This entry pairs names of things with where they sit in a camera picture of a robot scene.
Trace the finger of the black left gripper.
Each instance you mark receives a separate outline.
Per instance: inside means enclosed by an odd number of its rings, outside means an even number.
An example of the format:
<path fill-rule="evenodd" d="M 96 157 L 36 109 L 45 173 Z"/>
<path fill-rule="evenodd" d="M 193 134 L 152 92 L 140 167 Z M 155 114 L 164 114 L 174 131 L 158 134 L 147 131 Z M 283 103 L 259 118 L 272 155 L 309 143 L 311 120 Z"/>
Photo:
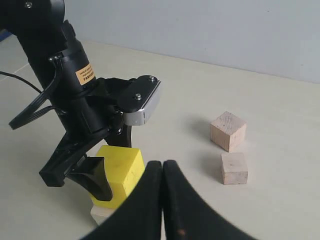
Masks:
<path fill-rule="evenodd" d="M 97 200 L 109 202 L 113 193 L 106 177 L 104 160 L 104 157 L 84 156 L 67 177 L 85 188 Z"/>
<path fill-rule="evenodd" d="M 124 124 L 122 128 L 112 130 L 106 137 L 106 143 L 109 146 L 131 148 L 132 127 Z"/>

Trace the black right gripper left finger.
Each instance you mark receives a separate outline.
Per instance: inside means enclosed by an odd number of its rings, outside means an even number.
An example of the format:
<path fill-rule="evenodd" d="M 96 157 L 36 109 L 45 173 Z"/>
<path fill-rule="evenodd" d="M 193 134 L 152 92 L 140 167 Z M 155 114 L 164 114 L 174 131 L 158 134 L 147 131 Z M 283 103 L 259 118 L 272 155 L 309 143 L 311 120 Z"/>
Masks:
<path fill-rule="evenodd" d="M 120 207 L 85 240 L 159 240 L 162 164 L 150 161 L 138 184 Z"/>

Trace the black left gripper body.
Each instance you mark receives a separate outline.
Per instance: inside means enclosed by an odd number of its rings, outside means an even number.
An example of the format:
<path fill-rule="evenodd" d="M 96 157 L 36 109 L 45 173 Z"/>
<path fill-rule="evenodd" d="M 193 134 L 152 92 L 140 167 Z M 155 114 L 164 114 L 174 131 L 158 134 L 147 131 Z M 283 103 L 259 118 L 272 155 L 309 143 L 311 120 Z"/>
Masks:
<path fill-rule="evenodd" d="M 60 101 L 66 113 L 60 117 L 66 133 L 39 174 L 49 187 L 62 187 L 67 174 L 87 151 L 112 130 L 126 125 L 117 105 L 120 94 L 130 81 L 98 78 L 83 91 Z"/>

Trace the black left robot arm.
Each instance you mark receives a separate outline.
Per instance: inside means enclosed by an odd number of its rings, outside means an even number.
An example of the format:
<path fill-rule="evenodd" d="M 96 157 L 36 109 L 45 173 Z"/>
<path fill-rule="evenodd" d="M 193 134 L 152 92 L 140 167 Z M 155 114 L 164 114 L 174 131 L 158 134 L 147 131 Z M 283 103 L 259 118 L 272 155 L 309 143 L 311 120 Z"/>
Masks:
<path fill-rule="evenodd" d="M 88 157 L 101 140 L 131 146 L 131 127 L 124 124 L 116 97 L 126 80 L 96 78 L 74 28 L 65 19 L 62 0 L 3 0 L 0 26 L 15 35 L 42 86 L 40 94 L 9 126 L 16 130 L 55 111 L 65 134 L 40 170 L 49 187 L 65 178 L 78 183 L 99 201 L 113 197 L 104 160 Z"/>

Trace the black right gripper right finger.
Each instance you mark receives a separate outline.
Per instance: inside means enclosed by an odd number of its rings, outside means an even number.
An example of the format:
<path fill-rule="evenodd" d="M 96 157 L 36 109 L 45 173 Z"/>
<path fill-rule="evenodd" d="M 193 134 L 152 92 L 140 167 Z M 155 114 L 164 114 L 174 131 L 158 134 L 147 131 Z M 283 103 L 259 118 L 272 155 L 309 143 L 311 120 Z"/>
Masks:
<path fill-rule="evenodd" d="M 188 182 L 178 163 L 163 163 L 161 203 L 167 240 L 251 240 L 213 210 Z"/>

